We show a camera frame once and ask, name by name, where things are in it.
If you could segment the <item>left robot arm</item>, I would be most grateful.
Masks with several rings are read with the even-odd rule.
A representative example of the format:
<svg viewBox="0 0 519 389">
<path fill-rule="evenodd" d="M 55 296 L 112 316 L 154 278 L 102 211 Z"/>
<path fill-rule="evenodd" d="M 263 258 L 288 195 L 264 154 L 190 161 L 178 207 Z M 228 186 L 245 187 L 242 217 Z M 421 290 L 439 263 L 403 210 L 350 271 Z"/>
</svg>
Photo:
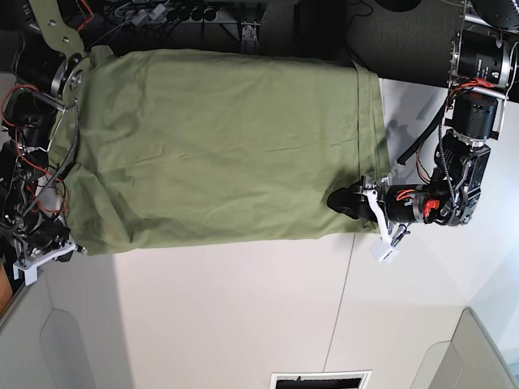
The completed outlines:
<svg viewBox="0 0 519 389">
<path fill-rule="evenodd" d="M 504 123 L 508 95 L 518 76 L 516 1 L 465 1 L 461 28 L 451 43 L 448 94 L 431 123 L 397 158 L 418 158 L 433 132 L 438 134 L 435 168 L 416 160 L 419 184 L 396 185 L 363 176 L 333 191 L 329 208 L 354 220 L 376 222 L 383 242 L 395 247 L 411 224 L 467 224 L 481 195 L 483 174 Z"/>
</svg>

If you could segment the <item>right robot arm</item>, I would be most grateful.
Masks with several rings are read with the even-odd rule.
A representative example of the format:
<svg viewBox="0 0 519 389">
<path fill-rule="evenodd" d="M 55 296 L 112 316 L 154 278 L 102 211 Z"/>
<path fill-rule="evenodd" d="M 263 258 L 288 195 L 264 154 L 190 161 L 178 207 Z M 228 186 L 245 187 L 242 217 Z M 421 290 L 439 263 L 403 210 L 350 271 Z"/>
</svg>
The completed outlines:
<svg viewBox="0 0 519 389">
<path fill-rule="evenodd" d="M 66 262 L 80 248 L 64 216 L 70 202 L 67 168 L 79 145 L 79 102 L 74 96 L 90 61 L 79 32 L 93 19 L 69 26 L 60 1 L 3 1 L 1 29 L 20 34 L 12 70 L 15 86 L 1 103 L 1 239 L 17 271 L 52 260 Z"/>
</svg>

